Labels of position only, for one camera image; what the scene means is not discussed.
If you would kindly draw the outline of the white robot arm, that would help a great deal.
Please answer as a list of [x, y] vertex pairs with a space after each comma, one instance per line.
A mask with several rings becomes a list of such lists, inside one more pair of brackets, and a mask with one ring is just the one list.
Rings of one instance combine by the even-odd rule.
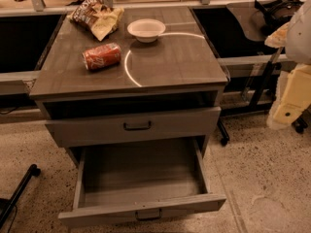
[[281, 72], [266, 122], [271, 129], [284, 129], [311, 105], [311, 0], [306, 0], [264, 43], [275, 49], [284, 47], [286, 57], [296, 63], [290, 73]]

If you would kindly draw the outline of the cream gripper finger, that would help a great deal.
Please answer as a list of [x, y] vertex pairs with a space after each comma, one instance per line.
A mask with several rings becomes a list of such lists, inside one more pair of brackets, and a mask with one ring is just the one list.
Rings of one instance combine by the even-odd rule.
[[278, 49], [284, 47], [287, 43], [287, 32], [289, 24], [285, 23], [275, 30], [271, 35], [269, 35], [264, 43], [271, 48]]
[[282, 71], [278, 78], [276, 100], [266, 124], [274, 130], [284, 129], [297, 120], [311, 105], [311, 66], [297, 64], [290, 72]]

